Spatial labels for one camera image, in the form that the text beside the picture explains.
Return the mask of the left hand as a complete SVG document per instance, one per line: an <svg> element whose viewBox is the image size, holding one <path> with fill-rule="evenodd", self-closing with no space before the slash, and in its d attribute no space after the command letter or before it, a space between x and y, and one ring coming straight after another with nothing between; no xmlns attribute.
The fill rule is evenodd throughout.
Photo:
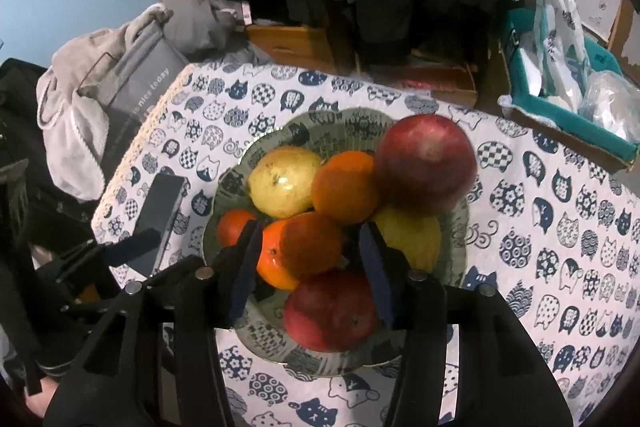
<svg viewBox="0 0 640 427"><path fill-rule="evenodd" d="M23 398L26 407L38 418L43 419L55 395L56 389L58 389L58 383L46 376L40 379L40 387L40 392L34 393L33 395L30 395L27 390L24 390Z"/></svg>

